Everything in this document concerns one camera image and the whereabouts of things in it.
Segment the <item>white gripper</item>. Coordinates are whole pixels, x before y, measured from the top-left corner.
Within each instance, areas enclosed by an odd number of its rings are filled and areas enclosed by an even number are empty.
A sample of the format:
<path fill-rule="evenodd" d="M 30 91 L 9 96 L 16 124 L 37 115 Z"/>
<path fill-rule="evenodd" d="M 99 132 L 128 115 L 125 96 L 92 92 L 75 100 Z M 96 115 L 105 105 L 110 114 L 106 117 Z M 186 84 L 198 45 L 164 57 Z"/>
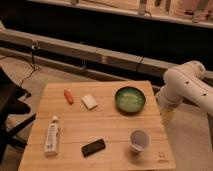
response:
<path fill-rule="evenodd" d="M 173 118 L 174 108 L 171 106 L 162 105 L 160 107 L 161 121 L 164 126 L 167 126 Z"/>

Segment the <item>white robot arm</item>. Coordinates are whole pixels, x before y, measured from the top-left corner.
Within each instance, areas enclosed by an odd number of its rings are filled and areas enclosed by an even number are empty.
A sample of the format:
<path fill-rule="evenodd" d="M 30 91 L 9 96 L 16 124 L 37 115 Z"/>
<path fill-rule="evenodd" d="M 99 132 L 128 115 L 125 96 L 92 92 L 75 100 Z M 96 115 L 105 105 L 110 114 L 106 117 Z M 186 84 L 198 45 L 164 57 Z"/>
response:
<path fill-rule="evenodd" d="M 199 61 L 189 61 L 169 68 L 163 75 L 164 85 L 156 94 L 161 121 L 167 126 L 173 110 L 186 98 L 213 117 L 213 87 L 202 81 L 206 69 Z"/>

